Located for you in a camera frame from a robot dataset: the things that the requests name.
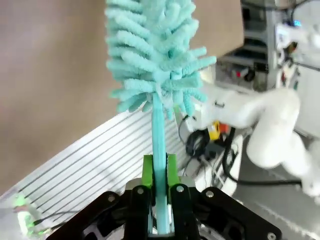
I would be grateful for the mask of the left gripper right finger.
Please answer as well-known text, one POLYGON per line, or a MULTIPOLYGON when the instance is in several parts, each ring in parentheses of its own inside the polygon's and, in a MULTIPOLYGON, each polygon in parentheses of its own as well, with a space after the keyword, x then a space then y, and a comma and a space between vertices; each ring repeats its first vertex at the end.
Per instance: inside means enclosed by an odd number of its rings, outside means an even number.
POLYGON ((280 240, 281 230, 216 187, 197 190, 167 155, 167 184, 176 240, 280 240))

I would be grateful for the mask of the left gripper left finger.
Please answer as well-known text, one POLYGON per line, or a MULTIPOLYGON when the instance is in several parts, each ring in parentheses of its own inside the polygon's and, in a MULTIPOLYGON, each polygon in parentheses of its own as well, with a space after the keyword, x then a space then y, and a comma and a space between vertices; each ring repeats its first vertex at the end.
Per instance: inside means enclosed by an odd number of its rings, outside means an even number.
POLYGON ((143 157, 142 177, 127 182, 124 193, 106 191, 54 231, 50 240, 106 240, 120 228, 123 239, 148 239, 153 203, 153 157, 143 157))

